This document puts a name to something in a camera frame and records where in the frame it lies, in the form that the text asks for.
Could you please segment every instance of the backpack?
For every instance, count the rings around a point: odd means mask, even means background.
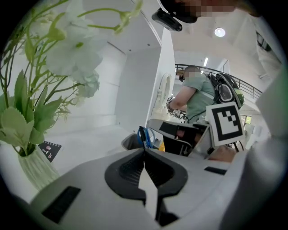
[[[214,75],[210,72],[207,78],[209,78],[215,88],[214,101],[217,104],[236,102],[239,109],[242,107],[244,104],[244,95],[232,76],[226,73],[217,73]]]

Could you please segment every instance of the metal railing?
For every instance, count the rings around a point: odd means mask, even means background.
[[[190,66],[190,65],[175,64],[176,75],[182,75],[187,66]],[[218,71],[218,70],[214,70],[214,69],[210,69],[210,68],[206,68],[206,67],[202,67],[202,66],[195,66],[195,67],[198,67],[200,69],[200,71],[205,75],[208,75],[210,72],[212,72],[213,74],[223,73],[222,71]],[[230,75],[230,76],[233,77],[233,79],[236,81],[239,88],[243,92],[249,94],[253,99],[258,99],[261,96],[262,92],[260,90],[258,90],[257,88],[255,88],[254,86],[250,85],[249,83],[247,83],[247,82],[245,82],[245,81],[243,81],[237,77],[234,77],[232,75]]]

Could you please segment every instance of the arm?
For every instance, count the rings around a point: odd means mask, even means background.
[[[180,92],[170,103],[171,109],[180,109],[187,104],[187,101],[195,94],[196,89],[188,86],[182,86]]]
[[[182,106],[179,110],[181,110],[181,111],[187,111],[187,105],[185,105],[185,106]]]

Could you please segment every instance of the camera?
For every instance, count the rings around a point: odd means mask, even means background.
[[[170,31],[181,31],[183,29],[179,22],[161,8],[152,15],[152,19]]]

